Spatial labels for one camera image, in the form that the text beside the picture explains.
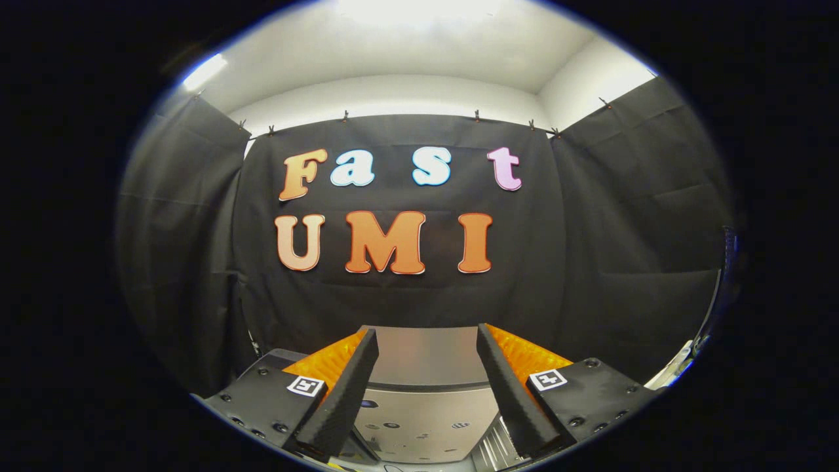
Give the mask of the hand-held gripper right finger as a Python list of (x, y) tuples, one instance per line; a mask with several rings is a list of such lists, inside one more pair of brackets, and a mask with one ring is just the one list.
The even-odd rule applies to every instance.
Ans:
[(528, 459), (593, 441), (663, 392), (600, 359), (570, 362), (486, 323), (477, 328), (476, 349), (513, 448)]

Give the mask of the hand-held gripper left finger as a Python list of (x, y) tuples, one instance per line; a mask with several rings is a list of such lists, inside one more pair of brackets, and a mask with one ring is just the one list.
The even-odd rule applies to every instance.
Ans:
[(378, 329), (366, 326), (309, 353), (282, 344), (263, 348), (215, 393), (192, 400), (285, 459), (329, 463), (355, 430), (380, 358)]

